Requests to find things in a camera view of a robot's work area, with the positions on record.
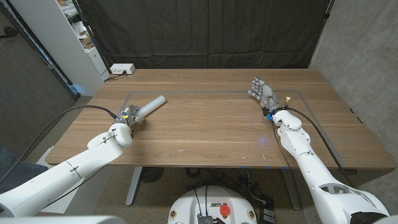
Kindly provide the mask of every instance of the sticker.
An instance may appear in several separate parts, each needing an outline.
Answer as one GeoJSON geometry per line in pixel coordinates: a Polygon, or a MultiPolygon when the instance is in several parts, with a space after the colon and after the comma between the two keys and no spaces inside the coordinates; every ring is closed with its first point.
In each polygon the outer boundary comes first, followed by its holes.
{"type": "Polygon", "coordinates": [[[268,209],[264,209],[264,214],[269,215],[270,217],[275,217],[275,212],[270,211],[268,209]]]}
{"type": "Polygon", "coordinates": [[[270,223],[275,223],[275,218],[269,217],[268,215],[264,215],[263,220],[270,223]]]}
{"type": "Polygon", "coordinates": [[[221,203],[212,203],[210,207],[221,207],[221,203]]]}

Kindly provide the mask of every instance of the wooden tabletop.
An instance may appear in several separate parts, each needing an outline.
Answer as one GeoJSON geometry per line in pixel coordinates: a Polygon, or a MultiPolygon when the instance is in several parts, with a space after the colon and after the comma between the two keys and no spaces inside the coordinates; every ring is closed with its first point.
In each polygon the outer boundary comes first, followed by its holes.
{"type": "MultiPolygon", "coordinates": [[[[144,106],[159,95],[167,102],[135,124],[133,144],[111,164],[162,167],[286,167],[272,124],[247,90],[260,77],[280,103],[312,118],[326,134],[336,157],[350,169],[393,169],[392,156],[361,124],[346,103],[316,70],[178,69],[136,70],[104,83],[89,105],[114,113],[129,105],[144,106]]],[[[313,126],[301,117],[311,145],[330,169],[337,169],[313,126]]],[[[84,151],[90,139],[106,132],[112,118],[84,109],[47,156],[58,164],[84,151]]],[[[297,163],[284,151],[289,164],[297,163]]]]}

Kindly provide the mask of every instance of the concrete wall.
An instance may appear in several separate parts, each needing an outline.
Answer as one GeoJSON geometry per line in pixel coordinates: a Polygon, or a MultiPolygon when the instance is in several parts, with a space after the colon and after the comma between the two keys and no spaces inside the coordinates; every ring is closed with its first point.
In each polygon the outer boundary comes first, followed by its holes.
{"type": "MultiPolygon", "coordinates": [[[[398,162],[398,0],[336,0],[309,66],[398,162]]],[[[398,214],[398,169],[360,172],[360,189],[398,214]]]]}

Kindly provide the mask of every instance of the red button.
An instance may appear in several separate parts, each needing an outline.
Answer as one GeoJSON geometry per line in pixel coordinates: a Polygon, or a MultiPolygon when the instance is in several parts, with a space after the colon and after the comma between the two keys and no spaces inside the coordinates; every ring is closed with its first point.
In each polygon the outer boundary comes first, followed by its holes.
{"type": "Polygon", "coordinates": [[[231,209],[229,209],[228,205],[222,205],[220,207],[220,213],[222,216],[228,216],[231,213],[231,209]]]}

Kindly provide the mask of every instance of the white power strip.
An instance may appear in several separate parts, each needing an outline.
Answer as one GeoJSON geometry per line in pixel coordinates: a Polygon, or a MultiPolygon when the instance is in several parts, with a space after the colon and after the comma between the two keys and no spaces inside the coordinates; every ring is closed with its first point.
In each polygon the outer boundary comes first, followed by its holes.
{"type": "Polygon", "coordinates": [[[135,69],[133,63],[115,63],[111,66],[113,75],[120,75],[123,71],[126,71],[126,74],[132,74],[135,69]]]}

